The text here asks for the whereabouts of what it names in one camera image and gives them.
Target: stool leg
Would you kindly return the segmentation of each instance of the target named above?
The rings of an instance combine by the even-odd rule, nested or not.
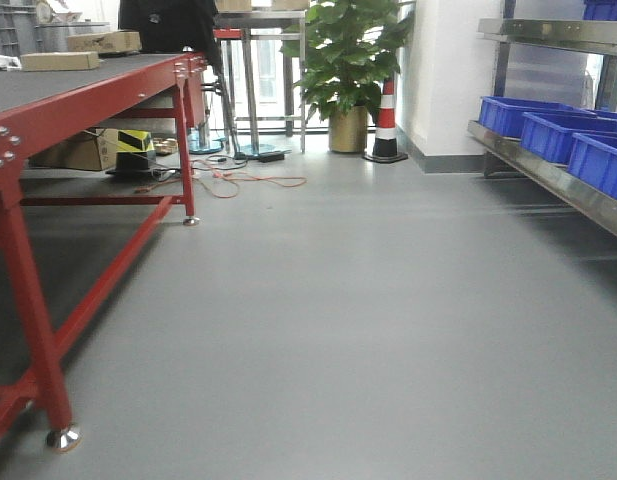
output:
[[[252,155],[259,155],[259,129],[257,128],[257,105],[255,100],[255,81],[252,67],[252,51],[250,43],[250,30],[245,29],[242,33],[244,49],[244,73],[246,75],[246,94],[248,95],[248,117],[250,119],[250,142]]]
[[[284,113],[287,117],[295,113],[295,99],[293,97],[292,58],[284,55]],[[286,120],[286,136],[292,137],[295,129],[294,120]]]
[[[233,118],[235,118],[235,72],[232,64],[232,42],[228,41],[226,44],[226,55],[227,55],[227,63],[228,63],[228,98],[230,99],[230,114]]]
[[[231,98],[228,95],[228,90],[226,89],[226,78],[224,77],[223,72],[218,71],[215,73],[217,76],[217,82],[219,85],[219,92],[221,96],[221,105],[224,116],[224,132],[226,135],[226,151],[230,153],[229,143],[232,140],[232,144],[235,149],[235,153],[239,153],[239,140],[237,138],[237,127],[235,126],[235,116],[233,110],[231,108]]]
[[[306,73],[306,19],[301,18],[299,21],[299,79],[304,79]],[[304,87],[300,89],[300,105],[301,112],[301,153],[306,152],[306,102],[304,101]]]

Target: wall baseboard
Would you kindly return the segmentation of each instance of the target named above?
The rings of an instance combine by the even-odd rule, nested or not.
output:
[[[481,173],[483,155],[432,155],[426,156],[415,143],[397,127],[397,141],[424,173]]]

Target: person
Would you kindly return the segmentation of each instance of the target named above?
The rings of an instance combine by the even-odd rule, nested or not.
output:
[[[184,47],[203,52],[215,71],[221,55],[213,29],[214,0],[121,0],[119,29],[135,30],[143,53],[175,53]]]

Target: cardboard box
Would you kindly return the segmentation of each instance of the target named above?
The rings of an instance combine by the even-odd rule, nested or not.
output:
[[[21,56],[25,72],[55,70],[92,70],[99,67],[97,52],[29,53]]]
[[[97,52],[99,55],[119,55],[141,50],[139,32],[118,30],[105,33],[86,33],[66,37],[71,52]]]
[[[159,138],[152,139],[155,144],[155,152],[157,155],[172,155],[179,151],[179,144],[174,138]]]
[[[249,12],[252,10],[251,0],[215,0],[220,12]]]
[[[36,167],[70,168],[101,171],[113,168],[117,162],[119,131],[114,128],[93,129],[78,133],[41,153],[33,155],[29,164]]]
[[[310,0],[272,0],[273,10],[308,10]]]

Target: orange and white striped cone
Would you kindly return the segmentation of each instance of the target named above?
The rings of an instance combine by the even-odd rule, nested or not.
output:
[[[407,153],[397,151],[397,128],[395,125],[395,81],[384,80],[381,92],[379,119],[375,129],[375,145],[372,154],[365,152],[362,158],[376,163],[395,163],[408,158]]]

